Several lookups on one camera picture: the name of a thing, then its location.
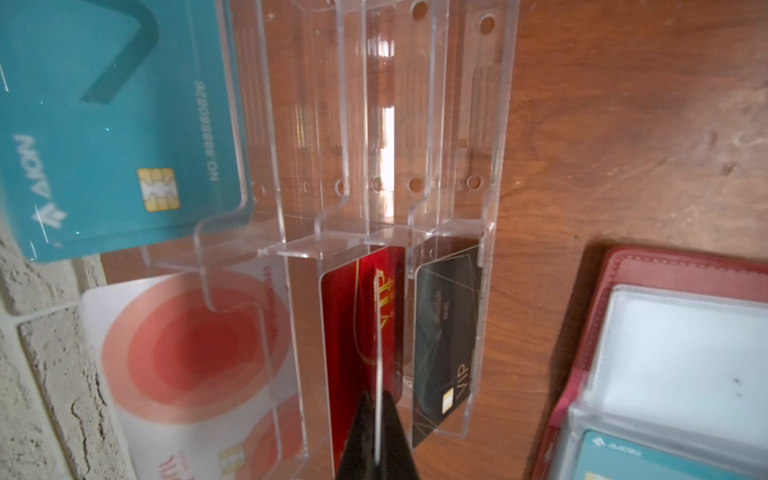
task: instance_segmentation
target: gray stucco wall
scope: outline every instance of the gray stucco wall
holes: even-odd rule
[[[134,478],[84,341],[98,256],[25,260],[0,220],[0,478]]]

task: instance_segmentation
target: clear acrylic card holder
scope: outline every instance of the clear acrylic card holder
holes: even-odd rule
[[[459,370],[468,396],[431,434],[464,437],[482,371],[518,0],[215,4],[235,147],[227,161],[237,164],[240,203],[200,221],[189,237],[141,247],[141,259],[147,276],[199,276],[213,313],[258,310],[272,399],[265,429],[274,429],[260,475],[333,477],[339,452],[329,358],[360,346],[356,337],[329,344],[329,326],[337,325],[323,313],[330,291],[323,279],[350,265],[359,273],[385,252],[396,253],[376,262],[393,276],[402,274],[394,336],[385,328],[379,278],[373,278],[373,292],[354,293],[361,309],[370,308],[375,326],[360,340],[373,357],[361,375],[374,372],[372,382],[365,381],[375,406],[374,457],[378,461],[387,389],[397,391],[399,419],[414,443],[420,395],[414,382],[419,348],[425,348],[417,346],[424,301],[419,272],[462,255],[472,261],[465,266],[472,304],[452,322],[472,331],[473,360]],[[204,125],[207,102],[198,96]],[[212,141],[206,133],[204,127],[204,140]],[[213,176],[215,167],[208,167]],[[218,283],[233,268],[261,260],[284,273],[264,280],[285,291],[284,306],[271,296],[257,302],[232,296]],[[286,434],[295,425],[280,416],[272,327],[265,321],[282,308],[290,319],[301,416],[301,446],[290,449]],[[391,342],[397,355],[388,353]]]

